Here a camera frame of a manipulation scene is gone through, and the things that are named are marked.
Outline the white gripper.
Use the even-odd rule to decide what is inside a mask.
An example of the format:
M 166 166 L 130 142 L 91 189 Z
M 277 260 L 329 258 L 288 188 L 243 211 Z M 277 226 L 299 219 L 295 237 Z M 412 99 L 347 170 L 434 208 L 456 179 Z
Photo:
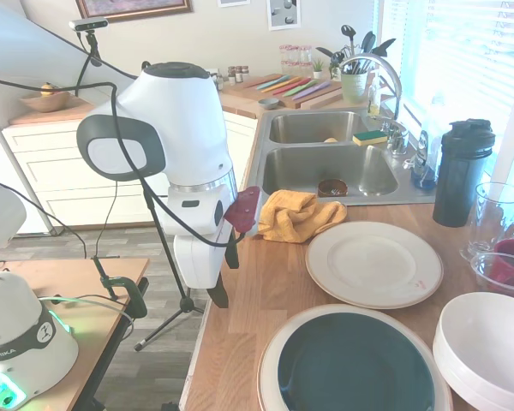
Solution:
M 229 297 L 219 274 L 225 258 L 230 269 L 239 268 L 236 232 L 230 232 L 233 245 L 211 247 L 177 225 L 173 230 L 174 254 L 183 281 L 191 289 L 209 289 L 208 295 L 217 307 L 228 307 Z

